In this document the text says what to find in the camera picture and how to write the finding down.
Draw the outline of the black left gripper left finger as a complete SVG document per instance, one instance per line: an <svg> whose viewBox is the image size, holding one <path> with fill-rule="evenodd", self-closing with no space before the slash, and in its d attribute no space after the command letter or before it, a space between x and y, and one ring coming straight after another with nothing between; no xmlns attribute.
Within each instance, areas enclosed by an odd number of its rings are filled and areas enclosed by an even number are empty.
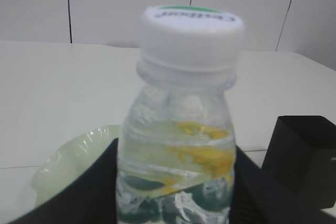
<svg viewBox="0 0 336 224"><path fill-rule="evenodd" d="M78 179L37 207L30 184L34 171L1 211L1 223L116 223L117 149L115 138Z"/></svg>

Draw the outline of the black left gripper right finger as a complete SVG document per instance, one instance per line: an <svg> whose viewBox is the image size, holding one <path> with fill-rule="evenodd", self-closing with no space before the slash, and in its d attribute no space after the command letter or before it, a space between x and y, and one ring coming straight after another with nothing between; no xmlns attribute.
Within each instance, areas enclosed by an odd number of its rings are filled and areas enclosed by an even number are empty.
<svg viewBox="0 0 336 224"><path fill-rule="evenodd" d="M260 169L236 148L235 186L229 223L335 223Z"/></svg>

